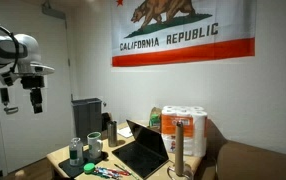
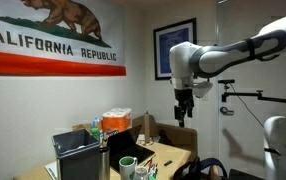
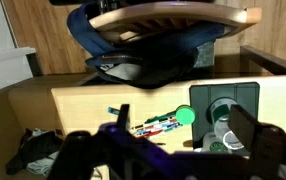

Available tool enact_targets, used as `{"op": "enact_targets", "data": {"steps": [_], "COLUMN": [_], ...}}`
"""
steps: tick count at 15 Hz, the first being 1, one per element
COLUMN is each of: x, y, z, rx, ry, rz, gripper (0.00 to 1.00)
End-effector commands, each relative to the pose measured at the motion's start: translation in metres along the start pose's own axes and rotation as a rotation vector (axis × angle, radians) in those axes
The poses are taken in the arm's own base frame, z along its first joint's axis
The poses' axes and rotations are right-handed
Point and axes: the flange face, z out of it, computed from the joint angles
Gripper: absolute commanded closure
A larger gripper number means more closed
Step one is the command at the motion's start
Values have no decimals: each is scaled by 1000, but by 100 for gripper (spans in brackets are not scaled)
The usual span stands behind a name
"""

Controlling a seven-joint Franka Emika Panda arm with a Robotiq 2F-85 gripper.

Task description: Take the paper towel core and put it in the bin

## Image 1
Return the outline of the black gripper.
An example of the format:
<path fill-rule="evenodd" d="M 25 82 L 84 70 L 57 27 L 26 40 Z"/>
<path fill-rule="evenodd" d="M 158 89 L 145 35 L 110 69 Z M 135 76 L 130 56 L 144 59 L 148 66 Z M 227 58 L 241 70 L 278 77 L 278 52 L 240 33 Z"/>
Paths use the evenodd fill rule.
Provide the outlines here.
<path fill-rule="evenodd" d="M 34 113 L 41 113 L 42 109 L 42 94 L 40 89 L 33 88 L 43 88 L 44 87 L 44 77 L 43 76 L 25 76 L 21 78 L 21 84 L 24 89 L 30 90 L 30 101 L 34 108 Z"/>

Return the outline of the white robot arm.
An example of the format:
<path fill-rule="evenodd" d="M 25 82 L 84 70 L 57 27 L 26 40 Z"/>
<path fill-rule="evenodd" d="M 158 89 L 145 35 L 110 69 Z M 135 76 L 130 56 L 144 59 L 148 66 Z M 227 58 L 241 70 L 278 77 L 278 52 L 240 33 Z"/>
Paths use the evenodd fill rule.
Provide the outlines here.
<path fill-rule="evenodd" d="M 41 63 L 37 40 L 26 34 L 14 34 L 0 25 L 0 69 L 12 64 L 6 72 L 0 73 L 3 85 L 12 86 L 19 79 L 22 87 L 30 90 L 30 101 L 35 114 L 41 113 L 42 93 L 45 86 L 44 76 L 55 72 L 55 69 Z"/>

